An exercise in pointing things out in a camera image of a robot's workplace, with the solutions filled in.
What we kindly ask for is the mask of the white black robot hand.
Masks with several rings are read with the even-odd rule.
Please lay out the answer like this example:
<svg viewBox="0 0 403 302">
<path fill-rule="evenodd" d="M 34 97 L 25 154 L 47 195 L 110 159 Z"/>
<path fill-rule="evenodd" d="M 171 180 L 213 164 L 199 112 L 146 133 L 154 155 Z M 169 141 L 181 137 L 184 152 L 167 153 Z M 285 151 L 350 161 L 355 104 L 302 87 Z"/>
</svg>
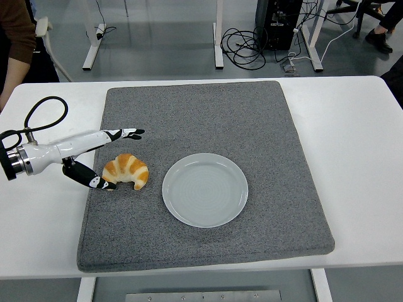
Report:
<svg viewBox="0 0 403 302">
<path fill-rule="evenodd" d="M 115 184 L 104 180 L 75 158 L 121 138 L 140 140 L 144 132 L 136 128 L 89 131 L 47 145 L 25 143 L 13 152 L 15 163 L 12 167 L 16 174 L 24 172 L 31 176 L 43 172 L 50 164 L 62 164 L 63 174 L 79 184 L 96 189 L 115 189 Z"/>
</svg>

